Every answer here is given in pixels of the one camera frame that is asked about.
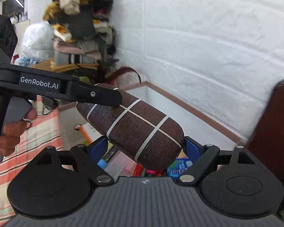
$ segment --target brown baseboard trim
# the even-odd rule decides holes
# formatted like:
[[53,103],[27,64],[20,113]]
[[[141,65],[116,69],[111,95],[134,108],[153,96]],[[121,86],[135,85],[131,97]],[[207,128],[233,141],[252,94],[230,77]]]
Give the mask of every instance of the brown baseboard trim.
[[185,110],[189,111],[199,119],[203,120],[205,123],[209,124],[211,127],[228,137],[230,140],[238,144],[241,141],[241,138],[233,133],[231,130],[227,129],[225,126],[221,125],[217,121],[213,120],[211,117],[207,116],[206,114],[202,113],[198,109],[192,107],[191,105],[187,104],[186,102],[182,101],[178,97],[174,96],[173,94],[163,90],[162,88],[154,85],[151,82],[146,81],[146,86],[151,88],[152,90],[156,91],[157,93],[161,94],[162,96],[166,97],[167,99],[171,100],[172,102],[176,103],[180,107],[184,108]]

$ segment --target striped tablecloth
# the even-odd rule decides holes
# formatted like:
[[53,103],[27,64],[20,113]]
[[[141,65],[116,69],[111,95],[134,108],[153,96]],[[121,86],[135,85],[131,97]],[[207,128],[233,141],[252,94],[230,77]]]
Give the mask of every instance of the striped tablecloth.
[[0,164],[0,226],[15,215],[7,198],[6,190],[10,181],[48,145],[62,150],[58,111],[39,116],[32,126],[21,136],[15,152],[5,157]]

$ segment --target window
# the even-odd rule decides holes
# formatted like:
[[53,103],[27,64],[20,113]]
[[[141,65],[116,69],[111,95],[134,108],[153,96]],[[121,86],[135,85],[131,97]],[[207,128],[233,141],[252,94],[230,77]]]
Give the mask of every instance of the window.
[[27,11],[27,0],[0,0],[0,14],[10,15]]

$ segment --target human hand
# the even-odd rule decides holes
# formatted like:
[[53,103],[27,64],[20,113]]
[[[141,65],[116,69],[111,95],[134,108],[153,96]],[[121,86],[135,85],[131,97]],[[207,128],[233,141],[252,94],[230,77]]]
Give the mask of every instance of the human hand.
[[[28,120],[37,118],[37,111],[33,108],[25,116]],[[20,136],[26,130],[26,121],[22,120],[19,123],[7,124],[4,126],[4,134],[0,135],[0,155],[9,156],[15,151],[15,146],[20,143]]]

